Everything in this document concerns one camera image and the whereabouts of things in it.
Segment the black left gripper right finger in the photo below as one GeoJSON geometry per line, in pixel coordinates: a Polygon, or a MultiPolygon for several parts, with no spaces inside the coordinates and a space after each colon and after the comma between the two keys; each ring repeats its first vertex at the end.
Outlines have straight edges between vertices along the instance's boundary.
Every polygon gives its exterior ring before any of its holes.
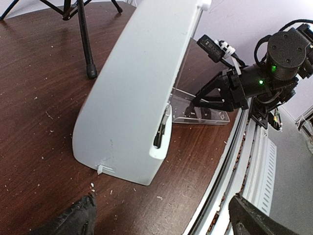
{"type": "Polygon", "coordinates": [[[235,235],[297,235],[268,217],[238,193],[230,200],[228,209],[235,235]]]}

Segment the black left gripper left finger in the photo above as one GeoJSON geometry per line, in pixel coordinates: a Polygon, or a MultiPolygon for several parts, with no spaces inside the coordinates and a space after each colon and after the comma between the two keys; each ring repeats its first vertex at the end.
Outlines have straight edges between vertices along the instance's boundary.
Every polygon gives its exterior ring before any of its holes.
{"type": "Polygon", "coordinates": [[[83,196],[62,214],[29,232],[30,235],[93,235],[97,214],[93,194],[83,196]]]}

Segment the white metronome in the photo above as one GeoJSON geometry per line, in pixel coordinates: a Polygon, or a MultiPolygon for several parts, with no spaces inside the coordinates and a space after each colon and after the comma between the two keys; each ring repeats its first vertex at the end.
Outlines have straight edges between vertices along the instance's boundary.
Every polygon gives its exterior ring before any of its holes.
{"type": "Polygon", "coordinates": [[[75,159],[147,186],[166,158],[170,95],[209,0],[144,0],[134,11],[77,117],[75,159]]]}

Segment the clear metronome cover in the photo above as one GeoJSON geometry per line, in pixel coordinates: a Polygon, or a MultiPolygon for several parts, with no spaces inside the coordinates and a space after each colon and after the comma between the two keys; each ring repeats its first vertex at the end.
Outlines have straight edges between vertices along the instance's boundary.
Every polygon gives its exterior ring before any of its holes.
{"type": "Polygon", "coordinates": [[[226,125],[230,122],[227,112],[196,107],[192,103],[196,93],[223,69],[222,63],[214,63],[196,41],[190,39],[170,96],[173,123],[226,125]]]}

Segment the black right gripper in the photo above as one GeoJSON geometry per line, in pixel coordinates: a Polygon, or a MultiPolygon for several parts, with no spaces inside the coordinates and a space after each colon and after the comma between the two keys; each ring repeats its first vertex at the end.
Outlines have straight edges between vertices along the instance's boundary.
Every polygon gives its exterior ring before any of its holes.
{"type": "Polygon", "coordinates": [[[235,70],[223,70],[206,83],[192,100],[195,107],[232,112],[249,108],[240,76],[235,70]]]}

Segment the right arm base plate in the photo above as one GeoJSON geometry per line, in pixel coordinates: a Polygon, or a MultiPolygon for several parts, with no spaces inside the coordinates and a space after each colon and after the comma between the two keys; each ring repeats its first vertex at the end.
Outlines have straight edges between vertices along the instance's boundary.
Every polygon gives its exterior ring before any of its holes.
{"type": "Polygon", "coordinates": [[[278,108],[274,109],[274,113],[266,113],[265,111],[251,108],[249,110],[249,118],[265,130],[268,129],[268,126],[271,126],[276,131],[282,131],[283,129],[283,123],[278,108]]]}

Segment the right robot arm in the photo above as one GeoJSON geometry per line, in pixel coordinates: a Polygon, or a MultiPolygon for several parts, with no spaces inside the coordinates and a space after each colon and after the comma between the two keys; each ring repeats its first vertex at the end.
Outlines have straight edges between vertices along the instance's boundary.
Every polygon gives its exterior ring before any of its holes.
{"type": "Polygon", "coordinates": [[[232,112],[249,108],[248,99],[255,98],[265,112],[278,103],[287,102],[295,93],[298,79],[313,74],[313,22],[298,19],[278,32],[260,39],[254,49],[255,64],[248,66],[223,40],[203,35],[197,45],[215,63],[227,69],[219,72],[195,95],[195,107],[232,112]]]}

